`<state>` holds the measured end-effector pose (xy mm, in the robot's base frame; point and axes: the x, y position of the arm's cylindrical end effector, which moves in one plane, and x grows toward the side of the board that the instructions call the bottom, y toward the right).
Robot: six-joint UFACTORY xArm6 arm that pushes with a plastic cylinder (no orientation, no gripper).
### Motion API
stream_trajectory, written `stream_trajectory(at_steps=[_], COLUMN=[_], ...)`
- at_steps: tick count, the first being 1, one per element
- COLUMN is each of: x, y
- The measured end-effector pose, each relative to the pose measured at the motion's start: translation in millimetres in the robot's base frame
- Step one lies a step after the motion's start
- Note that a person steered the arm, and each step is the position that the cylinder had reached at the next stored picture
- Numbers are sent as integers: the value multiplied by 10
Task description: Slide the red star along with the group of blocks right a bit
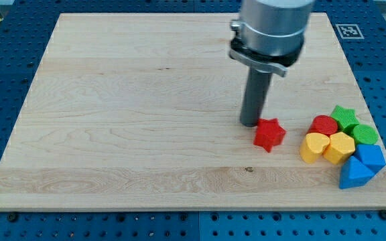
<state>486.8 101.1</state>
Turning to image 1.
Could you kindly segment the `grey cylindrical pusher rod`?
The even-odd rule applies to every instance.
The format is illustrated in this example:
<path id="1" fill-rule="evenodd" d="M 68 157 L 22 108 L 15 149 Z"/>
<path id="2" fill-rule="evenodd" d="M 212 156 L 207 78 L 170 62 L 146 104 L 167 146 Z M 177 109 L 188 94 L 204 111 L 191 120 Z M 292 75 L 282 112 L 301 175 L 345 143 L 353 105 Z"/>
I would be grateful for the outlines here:
<path id="1" fill-rule="evenodd" d="M 245 87 L 240 122 L 246 127 L 255 127 L 261 117 L 272 73 L 249 68 Z"/>

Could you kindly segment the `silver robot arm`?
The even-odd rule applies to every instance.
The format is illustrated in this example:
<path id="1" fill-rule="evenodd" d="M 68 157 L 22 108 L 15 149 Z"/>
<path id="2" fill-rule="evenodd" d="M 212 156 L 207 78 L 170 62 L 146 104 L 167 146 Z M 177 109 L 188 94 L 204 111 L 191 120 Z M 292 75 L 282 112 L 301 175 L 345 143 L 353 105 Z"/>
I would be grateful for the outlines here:
<path id="1" fill-rule="evenodd" d="M 229 57 L 249 68 L 240 122 L 255 127 L 274 74 L 285 77 L 300 56 L 314 0 L 244 0 Z"/>

